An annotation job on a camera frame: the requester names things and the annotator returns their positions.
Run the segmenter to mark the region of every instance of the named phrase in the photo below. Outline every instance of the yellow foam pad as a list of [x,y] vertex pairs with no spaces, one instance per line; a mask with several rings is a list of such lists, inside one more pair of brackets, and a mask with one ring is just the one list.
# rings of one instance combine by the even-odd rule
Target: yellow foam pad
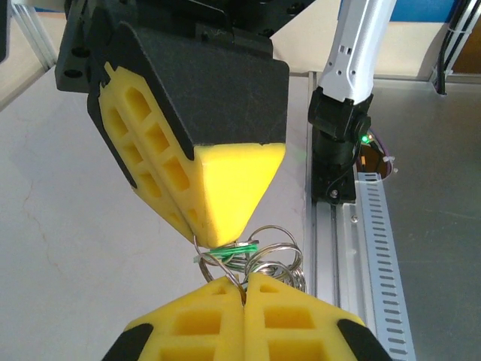
[[337,322],[357,316],[261,274],[249,276],[245,360],[356,361]]
[[285,144],[195,145],[186,157],[143,77],[106,64],[104,127],[138,185],[136,193],[204,247],[235,241],[269,187]]
[[220,278],[145,316],[153,326],[139,361],[244,361],[244,309],[236,286]]

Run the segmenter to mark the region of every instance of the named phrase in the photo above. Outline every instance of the purple wire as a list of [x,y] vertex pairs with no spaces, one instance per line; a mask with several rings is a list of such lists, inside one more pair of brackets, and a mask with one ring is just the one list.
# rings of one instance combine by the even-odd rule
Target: purple wire
[[[379,138],[377,133],[372,128],[369,128],[369,132],[371,132],[372,135],[374,136],[374,138],[377,140],[377,143],[379,144],[379,146],[383,150],[384,156],[390,156],[389,152],[388,152],[388,148],[386,148],[386,146],[384,145],[381,138]],[[391,161],[387,162],[387,166],[388,166],[388,174],[391,174],[391,171],[392,171]]]

